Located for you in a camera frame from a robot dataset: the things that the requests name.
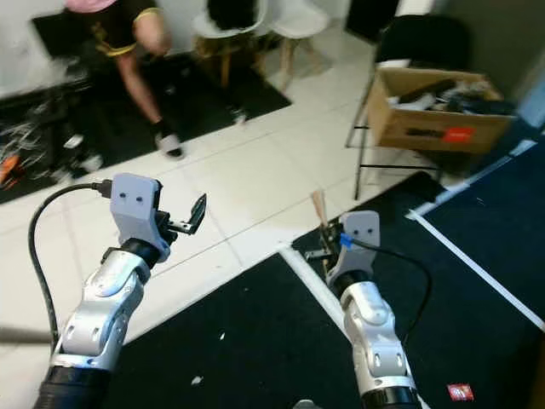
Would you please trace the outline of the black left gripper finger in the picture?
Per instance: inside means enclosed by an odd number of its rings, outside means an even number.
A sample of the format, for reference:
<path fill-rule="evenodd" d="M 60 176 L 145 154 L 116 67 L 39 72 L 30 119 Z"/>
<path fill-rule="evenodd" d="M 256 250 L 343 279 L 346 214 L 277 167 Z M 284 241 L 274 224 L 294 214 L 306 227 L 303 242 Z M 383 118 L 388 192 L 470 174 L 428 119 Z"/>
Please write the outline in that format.
<path fill-rule="evenodd" d="M 197 233 L 205 219 L 207 199 L 206 193 L 199 196 L 191 208 L 190 218 L 186 222 L 172 222 L 172 230 L 176 233 Z"/>

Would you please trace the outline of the wooden stick trash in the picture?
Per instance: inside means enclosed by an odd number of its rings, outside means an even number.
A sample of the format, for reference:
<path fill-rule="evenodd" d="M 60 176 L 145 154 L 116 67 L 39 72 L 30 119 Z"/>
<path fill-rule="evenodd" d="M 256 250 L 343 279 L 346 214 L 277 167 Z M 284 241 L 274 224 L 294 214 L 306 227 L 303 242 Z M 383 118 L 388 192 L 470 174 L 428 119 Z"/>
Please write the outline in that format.
<path fill-rule="evenodd" d="M 320 244 L 319 249 L 322 249 L 322 243 L 320 243 L 320 227 L 323 227 L 324 225 L 327 225 L 327 223 L 330 223 L 330 219 L 327 216 L 326 205 L 324 205 L 324 190 L 314 191 L 311 194 L 311 199 L 313 202 L 313 206 L 315 208 L 315 213 L 317 214 L 317 218 L 318 218 L 317 233 L 318 233 L 319 244 Z M 324 265 L 322 263 L 322 276 L 323 277 L 327 276 L 329 272 L 330 272 L 330 265 Z"/>

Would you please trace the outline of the black white-lined floor mat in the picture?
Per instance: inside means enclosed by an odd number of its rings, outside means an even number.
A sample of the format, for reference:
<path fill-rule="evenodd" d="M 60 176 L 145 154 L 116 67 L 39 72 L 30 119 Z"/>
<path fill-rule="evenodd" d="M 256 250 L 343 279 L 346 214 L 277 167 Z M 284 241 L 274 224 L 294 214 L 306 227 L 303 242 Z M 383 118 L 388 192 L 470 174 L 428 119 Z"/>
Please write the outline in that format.
<path fill-rule="evenodd" d="M 381 216 L 376 281 L 432 409 L 528 409 L 545 331 L 545 147 L 526 149 L 426 214 L 440 192 L 416 174 L 364 203 Z M 431 300 L 414 323 L 425 280 Z M 474 401 L 451 401 L 470 384 Z M 270 256 L 126 344 L 105 409 L 359 409 L 346 336 L 281 256 Z"/>

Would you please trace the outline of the plain black floor mat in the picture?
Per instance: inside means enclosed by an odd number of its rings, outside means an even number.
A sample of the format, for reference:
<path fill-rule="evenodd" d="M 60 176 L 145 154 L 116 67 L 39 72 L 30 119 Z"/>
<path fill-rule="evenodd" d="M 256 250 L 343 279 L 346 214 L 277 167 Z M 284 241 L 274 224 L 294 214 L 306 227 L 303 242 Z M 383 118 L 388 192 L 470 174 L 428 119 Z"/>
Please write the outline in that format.
<path fill-rule="evenodd" d="M 144 66 L 143 72 L 149 84 L 166 86 L 157 93 L 157 101 L 181 141 L 234 125 L 235 107 L 253 119 L 291 104 L 287 96 L 245 65 L 236 65 L 230 71 L 226 89 L 188 55 L 155 61 Z M 24 124 L 31 119 L 32 110 L 44 102 L 50 104 L 51 117 L 59 113 L 65 117 L 43 126 L 43 132 L 84 136 L 105 166 L 155 152 L 153 127 L 133 104 L 112 63 L 100 65 L 85 79 L 4 98 L 1 126 L 7 130 Z"/>

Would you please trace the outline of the metal parts clutter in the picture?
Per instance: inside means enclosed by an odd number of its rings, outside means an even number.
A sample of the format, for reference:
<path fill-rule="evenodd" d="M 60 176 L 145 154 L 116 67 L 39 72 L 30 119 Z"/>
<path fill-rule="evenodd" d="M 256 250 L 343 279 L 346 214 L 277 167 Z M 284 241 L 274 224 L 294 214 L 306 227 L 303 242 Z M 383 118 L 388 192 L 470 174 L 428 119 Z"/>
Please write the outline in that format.
<path fill-rule="evenodd" d="M 0 188 L 10 191 L 31 181 L 63 181 L 104 164 L 87 137 L 69 118 L 69 104 L 44 101 L 0 133 Z"/>

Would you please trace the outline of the cardboard box red label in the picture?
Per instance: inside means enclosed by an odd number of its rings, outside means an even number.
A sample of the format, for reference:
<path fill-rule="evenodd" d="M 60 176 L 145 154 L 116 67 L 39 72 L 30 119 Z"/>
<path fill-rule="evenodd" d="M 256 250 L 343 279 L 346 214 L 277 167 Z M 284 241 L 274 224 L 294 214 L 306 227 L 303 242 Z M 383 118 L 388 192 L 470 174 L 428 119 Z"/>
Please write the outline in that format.
<path fill-rule="evenodd" d="M 514 120 L 513 105 L 482 74 L 378 67 L 367 95 L 378 147 L 487 153 Z"/>

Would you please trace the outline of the white chair wooden legs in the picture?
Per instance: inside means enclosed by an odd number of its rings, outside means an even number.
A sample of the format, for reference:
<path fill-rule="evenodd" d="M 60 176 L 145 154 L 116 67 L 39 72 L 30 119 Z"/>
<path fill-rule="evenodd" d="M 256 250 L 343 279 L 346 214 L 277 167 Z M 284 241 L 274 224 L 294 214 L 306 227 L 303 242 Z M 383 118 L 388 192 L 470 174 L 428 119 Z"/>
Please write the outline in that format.
<path fill-rule="evenodd" d="M 195 32 L 195 52 L 200 60 L 214 64 L 215 73 L 219 74 L 219 83 L 225 89 L 230 84 L 232 58 L 234 55 L 247 54 L 250 56 L 250 67 L 258 74 L 264 74 L 262 62 L 266 51 L 261 46 L 262 35 L 260 29 L 264 26 L 268 16 L 268 0 L 258 0 L 257 22 L 245 30 L 218 30 L 211 22 L 206 10 L 207 0 L 204 0 L 202 11 L 193 19 Z"/>
<path fill-rule="evenodd" d="M 320 58 L 313 38 L 330 24 L 330 16 L 312 0 L 270 0 L 272 16 L 269 30 L 275 32 L 281 44 L 281 69 L 284 71 L 283 86 L 287 87 L 293 74 L 293 61 L 297 46 L 307 51 L 312 66 L 318 66 Z"/>

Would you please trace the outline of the person in black shorts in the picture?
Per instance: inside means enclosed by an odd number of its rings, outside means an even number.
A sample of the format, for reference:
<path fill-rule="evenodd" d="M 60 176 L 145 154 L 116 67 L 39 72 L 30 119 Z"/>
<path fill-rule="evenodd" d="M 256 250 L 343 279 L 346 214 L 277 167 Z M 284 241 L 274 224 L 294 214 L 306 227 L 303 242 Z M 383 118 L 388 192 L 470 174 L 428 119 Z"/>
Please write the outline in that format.
<path fill-rule="evenodd" d="M 129 97 L 155 128 L 153 140 L 169 158 L 184 155 L 178 133 L 172 128 L 156 102 L 151 87 L 140 71 L 137 48 L 151 57 L 164 57 L 172 44 L 164 17 L 155 0 L 62 0 L 67 12 L 83 22 L 97 49 L 112 58 Z"/>

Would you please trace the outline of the red wrapper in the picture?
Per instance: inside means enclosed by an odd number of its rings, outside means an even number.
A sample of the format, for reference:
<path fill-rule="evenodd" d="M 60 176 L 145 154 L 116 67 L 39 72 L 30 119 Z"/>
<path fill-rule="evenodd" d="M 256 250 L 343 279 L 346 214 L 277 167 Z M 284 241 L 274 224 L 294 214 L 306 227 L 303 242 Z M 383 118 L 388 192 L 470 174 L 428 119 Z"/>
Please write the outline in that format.
<path fill-rule="evenodd" d="M 447 392 L 451 401 L 474 401 L 475 394 L 470 384 L 447 384 Z"/>

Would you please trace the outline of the black garment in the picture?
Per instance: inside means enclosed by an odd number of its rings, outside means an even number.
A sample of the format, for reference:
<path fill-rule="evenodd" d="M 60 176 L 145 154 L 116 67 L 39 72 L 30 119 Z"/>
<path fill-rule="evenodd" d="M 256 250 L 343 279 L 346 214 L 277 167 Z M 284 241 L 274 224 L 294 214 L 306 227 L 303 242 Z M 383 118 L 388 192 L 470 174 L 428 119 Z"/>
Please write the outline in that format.
<path fill-rule="evenodd" d="M 245 30 L 257 22 L 258 0 L 207 0 L 207 15 L 218 30 Z"/>

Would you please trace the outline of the black flat bag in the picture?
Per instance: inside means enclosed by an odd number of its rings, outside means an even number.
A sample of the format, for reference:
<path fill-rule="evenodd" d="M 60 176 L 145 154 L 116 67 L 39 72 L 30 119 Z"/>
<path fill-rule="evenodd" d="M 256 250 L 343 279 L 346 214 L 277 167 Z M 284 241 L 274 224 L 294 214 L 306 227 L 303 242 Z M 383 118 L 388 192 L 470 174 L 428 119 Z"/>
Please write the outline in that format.
<path fill-rule="evenodd" d="M 70 11 L 35 16 L 31 24 L 51 58 L 77 61 L 82 57 L 87 34 L 84 25 Z"/>

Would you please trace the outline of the black metal frame chair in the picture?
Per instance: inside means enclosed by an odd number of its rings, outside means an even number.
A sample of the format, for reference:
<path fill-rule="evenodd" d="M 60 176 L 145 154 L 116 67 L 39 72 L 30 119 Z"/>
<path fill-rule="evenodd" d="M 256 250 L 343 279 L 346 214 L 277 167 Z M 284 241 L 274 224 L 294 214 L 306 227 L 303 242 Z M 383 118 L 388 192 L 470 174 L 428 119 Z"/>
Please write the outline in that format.
<path fill-rule="evenodd" d="M 366 94 L 374 84 L 378 65 L 394 60 L 423 63 L 437 69 L 467 69 L 472 55 L 472 35 L 466 24 L 453 17 L 439 14 L 404 14 L 379 32 L 370 77 L 364 87 Z M 352 124 L 347 132 L 347 148 L 357 149 L 353 198 L 359 201 L 364 169 L 384 169 L 384 164 L 366 164 L 365 149 L 369 147 L 370 126 L 365 123 L 366 100 L 359 102 Z"/>

